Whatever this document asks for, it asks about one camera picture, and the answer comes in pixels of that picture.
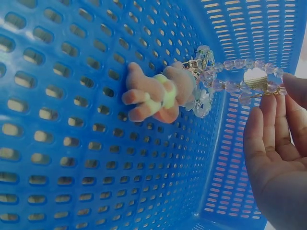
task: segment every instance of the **perforated plastic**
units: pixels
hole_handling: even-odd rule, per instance
[[[0,229],[263,228],[242,152],[250,107],[216,93],[205,119],[135,124],[126,66],[152,76],[209,44],[218,61],[293,72],[305,18],[296,0],[2,1]]]

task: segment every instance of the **oval hole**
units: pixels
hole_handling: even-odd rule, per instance
[[[31,162],[34,164],[49,164],[50,163],[50,157],[45,154],[41,153],[34,153],[31,156]]]
[[[16,30],[21,30],[25,28],[25,18],[15,14],[15,13],[8,13],[4,17],[4,21],[6,24],[8,24],[10,27]]]
[[[64,91],[54,85],[49,85],[46,88],[46,94],[50,97],[55,97],[60,99],[63,97]]]
[[[67,42],[62,44],[61,49],[65,54],[71,57],[76,57],[79,55],[79,50]]]
[[[7,106],[9,109],[12,109],[17,112],[26,112],[28,110],[28,103],[16,98],[11,98],[8,100]]]
[[[63,21],[63,17],[60,13],[55,12],[53,9],[48,8],[44,11],[44,16],[54,23],[60,24]]]

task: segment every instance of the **basket hole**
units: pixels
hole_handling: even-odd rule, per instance
[[[123,8],[123,4],[119,1],[119,0],[113,0],[113,2],[119,7],[119,8]]]
[[[59,164],[64,167],[72,167],[75,166],[76,161],[72,157],[62,157]]]
[[[36,0],[18,0],[18,2],[30,9],[33,9],[37,6]]]
[[[93,125],[93,131],[104,133],[106,131],[106,126],[103,124],[95,123]]]
[[[104,105],[99,106],[97,110],[100,114],[104,114],[104,115],[110,114],[110,109]]]
[[[10,53],[15,49],[15,42],[12,39],[0,35],[0,50]]]
[[[98,213],[107,212],[109,210],[109,206],[102,206],[98,208]]]
[[[107,36],[112,36],[112,31],[109,27],[107,27],[105,24],[100,25],[100,29],[102,32],[104,32]]]
[[[68,44],[67,42],[64,42],[62,44],[61,49],[65,54],[71,57],[76,57],[79,55],[79,50],[71,44]]]
[[[115,61],[117,61],[119,64],[123,65],[125,63],[125,59],[123,56],[119,55],[118,53],[115,53],[113,55],[113,58]]]
[[[118,113],[118,119],[121,120],[121,121],[127,121],[128,116],[124,112],[119,112]]]
[[[41,154],[41,153],[34,153],[31,156],[31,162],[34,164],[49,164],[50,163],[50,157],[48,155],[45,154]]]
[[[50,97],[61,99],[63,97],[64,91],[54,85],[49,85],[46,88],[46,94]]]
[[[107,169],[116,169],[117,163],[115,161],[109,161],[106,163],[106,168]]]
[[[115,72],[114,70],[112,70],[112,69],[110,69],[108,71],[108,75],[109,75],[110,78],[112,78],[112,79],[114,79],[116,81],[119,80],[119,74],[117,72]]]
[[[104,87],[102,92],[105,96],[114,97],[114,91],[108,87]]]
[[[158,58],[158,56],[159,56],[158,52],[155,51],[155,50],[153,50],[153,55],[154,55],[155,58]]]
[[[134,34],[134,31],[127,24],[124,24],[124,28],[126,32],[130,34],[131,36]]]
[[[80,209],[78,212],[77,212],[77,215],[78,216],[84,216],[84,215],[87,215],[90,213],[90,209],[89,208],[84,208],[84,209]]]
[[[63,21],[63,16],[51,8],[45,9],[44,16],[56,24],[60,24]]]
[[[106,11],[107,16],[109,16],[113,21],[117,22],[117,16],[111,11],[107,10]]]
[[[139,60],[143,60],[143,55],[142,55],[139,51],[135,51],[135,56],[136,56]]]
[[[20,153],[17,150],[2,147],[0,148],[0,158],[4,160],[17,161],[20,159]]]
[[[60,218],[65,218],[68,216],[68,211],[65,212],[57,212],[53,215],[54,219],[60,219]]]
[[[135,148],[132,148],[132,147],[127,148],[128,155],[134,155],[134,152],[135,152]]]
[[[71,200],[71,195],[58,195],[55,199],[56,203],[67,203]]]
[[[147,19],[150,21],[152,25],[154,24],[154,20],[150,15],[147,16]]]
[[[124,164],[124,167],[123,167],[123,168],[126,169],[126,170],[131,169],[131,168],[132,168],[132,162],[126,162],[126,163]]]
[[[83,8],[79,9],[79,15],[89,22],[93,20],[93,16]]]
[[[68,78],[70,76],[70,74],[71,74],[71,70],[67,66],[64,66],[63,64],[61,64],[59,62],[54,64],[53,72],[55,74],[58,74],[60,76],[65,77],[65,78]]]
[[[79,140],[77,138],[65,137],[63,144],[64,146],[77,147],[79,146]]]
[[[111,176],[107,176],[102,180],[102,184],[112,184],[114,181],[114,178]]]
[[[103,44],[102,42],[98,41],[97,39],[94,40],[94,47],[96,49],[98,49],[101,52],[105,52],[106,51],[106,45]]]
[[[134,22],[138,23],[139,19],[132,12],[129,12],[129,16]]]
[[[147,42],[146,42],[143,38],[140,38],[140,43],[141,43],[144,47],[147,47]]]
[[[93,194],[91,193],[83,193],[79,196],[79,200],[80,201],[87,201],[87,200],[91,200],[93,197]]]
[[[81,107],[85,107],[85,108],[88,107],[87,99],[81,96],[75,96],[73,103]]]
[[[101,143],[96,141],[91,141],[88,145],[88,149],[90,150],[100,150],[101,149]]]
[[[5,16],[4,21],[10,27],[12,27],[13,29],[16,29],[16,30],[21,30],[21,29],[25,28],[25,24],[26,24],[25,18],[15,14],[15,13],[8,13]]]
[[[142,12],[142,7],[136,2],[136,1],[133,1],[133,5],[140,11]]]
[[[70,176],[61,176],[58,178],[58,185],[70,185],[72,181],[73,179]]]
[[[88,226],[88,223],[81,223],[76,225],[76,229],[84,229]]]
[[[0,202],[2,203],[16,203],[18,197],[14,194],[0,194]]]
[[[54,121],[58,118],[58,112],[48,108],[42,108],[39,110],[39,117],[42,119]]]
[[[17,112],[26,112],[28,110],[28,103],[19,99],[9,99],[8,100],[8,108]]]
[[[74,35],[77,35],[80,38],[85,38],[86,36],[86,31],[77,26],[76,24],[70,25],[70,30]]]
[[[40,175],[32,175],[29,177],[30,184],[43,185],[47,183],[47,177]]]
[[[97,168],[98,160],[86,160],[85,167],[86,168]]]
[[[146,26],[143,27],[144,31],[150,36],[152,32]]]
[[[39,142],[51,143],[53,140],[53,136],[51,133],[47,133],[44,131],[36,131],[34,133],[34,140]]]
[[[121,184],[127,183],[129,181],[129,177],[128,176],[122,176],[119,180],[119,182]]]
[[[35,65],[41,65],[43,64],[44,56],[33,49],[26,49],[24,51],[24,59]]]
[[[19,126],[10,123],[5,123],[2,126],[2,132],[9,136],[21,137],[24,131]]]

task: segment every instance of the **blue plastic basket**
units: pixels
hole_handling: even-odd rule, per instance
[[[303,0],[2,0],[0,229],[263,229],[250,107],[216,93],[205,119],[135,124],[126,67],[153,76],[208,44],[293,73],[306,14]]]

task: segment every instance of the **palm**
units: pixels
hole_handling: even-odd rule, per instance
[[[284,223],[292,215],[306,218],[306,111],[289,96],[263,97],[260,108],[250,114],[244,149],[254,196],[265,216],[281,229],[290,229]],[[297,210],[284,210],[288,206]]]

